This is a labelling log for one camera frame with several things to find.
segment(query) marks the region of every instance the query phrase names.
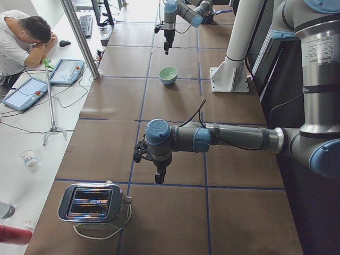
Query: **blue joint cap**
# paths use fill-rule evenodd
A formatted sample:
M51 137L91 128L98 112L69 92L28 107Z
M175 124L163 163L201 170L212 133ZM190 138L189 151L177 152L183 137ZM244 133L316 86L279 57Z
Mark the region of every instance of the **blue joint cap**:
M304 0L309 8L316 12L325 14L340 13L340 1L339 0Z
M210 132L208 129L198 128L193 138L192 148L194 152L207 152L210 144Z
M177 8L177 3L174 0L168 0L164 5L164 12L172 14L177 11Z
M150 145L161 145L170 136L171 127L161 119L155 119L148 123L145 128L145 136Z
M202 21L203 21L203 17L196 16L195 18L192 19L191 25L195 28L198 28L198 26L202 24Z
M309 168L326 178L340 177L340 139L319 146L309 158Z
M294 32L289 31L278 31L278 30L271 30L271 38L273 40L281 40L281 41L293 41L293 40L300 40L298 37L295 36Z

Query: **white t-shirt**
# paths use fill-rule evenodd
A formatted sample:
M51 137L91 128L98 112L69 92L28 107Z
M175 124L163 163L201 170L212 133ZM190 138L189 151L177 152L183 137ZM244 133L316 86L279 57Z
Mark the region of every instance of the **white t-shirt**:
M8 28L5 17L24 19L29 16L17 10L0 13L0 79L21 72L32 50L31 44L19 40Z

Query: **white pillar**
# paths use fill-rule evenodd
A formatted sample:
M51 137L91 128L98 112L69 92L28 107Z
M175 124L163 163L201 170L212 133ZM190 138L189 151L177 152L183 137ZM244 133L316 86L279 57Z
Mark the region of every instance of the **white pillar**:
M248 92L244 59L265 0L240 0L225 60L210 68L213 92Z

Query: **tablet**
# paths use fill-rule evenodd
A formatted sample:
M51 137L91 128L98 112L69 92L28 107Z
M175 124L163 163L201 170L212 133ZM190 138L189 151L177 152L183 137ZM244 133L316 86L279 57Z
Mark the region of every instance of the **tablet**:
M47 84L37 78L31 77L15 91L6 96L2 102L16 110L26 111L36 103L47 91Z
M83 69L83 60L60 59L49 77L49 82L51 86L71 86L79 78Z

